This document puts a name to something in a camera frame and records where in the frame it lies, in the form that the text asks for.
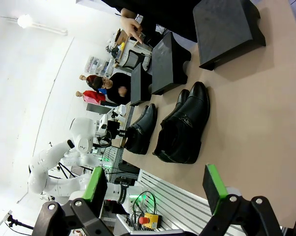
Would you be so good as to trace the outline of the black-green right gripper finger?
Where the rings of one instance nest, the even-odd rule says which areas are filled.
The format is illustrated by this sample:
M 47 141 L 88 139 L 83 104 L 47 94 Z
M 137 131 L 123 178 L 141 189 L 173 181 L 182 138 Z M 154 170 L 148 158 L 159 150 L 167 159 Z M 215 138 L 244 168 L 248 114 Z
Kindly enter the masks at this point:
M 203 228 L 202 236 L 223 236 L 231 225 L 241 226 L 247 236 L 281 236 L 282 230 L 264 196 L 251 200 L 229 193 L 215 165 L 205 165 L 203 188 L 212 217 Z

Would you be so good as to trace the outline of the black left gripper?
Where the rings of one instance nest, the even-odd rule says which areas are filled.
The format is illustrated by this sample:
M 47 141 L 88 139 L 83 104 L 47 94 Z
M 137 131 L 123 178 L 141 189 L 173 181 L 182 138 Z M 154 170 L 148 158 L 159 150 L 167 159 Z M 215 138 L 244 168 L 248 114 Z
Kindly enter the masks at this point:
M 119 128 L 118 121 L 108 121 L 107 131 L 111 139 L 119 134 Z M 109 229 L 99 217 L 106 191 L 104 170 L 96 167 L 82 197 L 69 200 L 62 206 L 52 201 L 43 204 L 32 235 L 68 236 L 72 230 L 82 229 L 88 236 L 107 236 Z

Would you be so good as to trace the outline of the person's right hand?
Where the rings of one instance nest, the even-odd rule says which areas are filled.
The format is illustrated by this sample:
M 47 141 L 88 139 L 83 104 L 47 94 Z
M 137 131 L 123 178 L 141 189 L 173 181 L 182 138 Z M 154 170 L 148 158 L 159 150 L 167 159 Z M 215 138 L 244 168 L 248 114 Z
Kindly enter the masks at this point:
M 120 12 L 121 26 L 129 37 L 134 37 L 139 43 L 142 43 L 142 26 L 136 21 L 137 14 L 123 8 Z

